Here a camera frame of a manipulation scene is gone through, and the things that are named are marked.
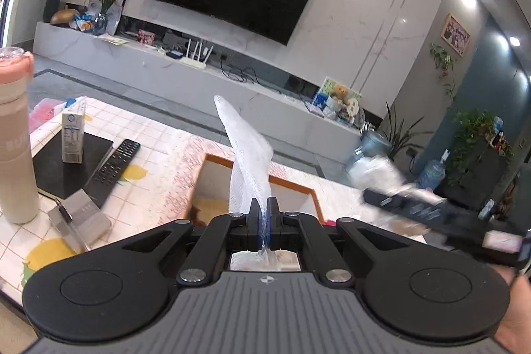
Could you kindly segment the person right hand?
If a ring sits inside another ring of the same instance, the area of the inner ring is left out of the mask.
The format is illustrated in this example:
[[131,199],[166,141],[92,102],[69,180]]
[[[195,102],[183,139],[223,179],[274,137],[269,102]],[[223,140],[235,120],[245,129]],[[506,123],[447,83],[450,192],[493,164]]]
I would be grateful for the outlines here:
[[531,352],[531,289],[528,278],[514,269],[493,266],[508,283],[510,301],[495,339],[507,350],[517,354]]

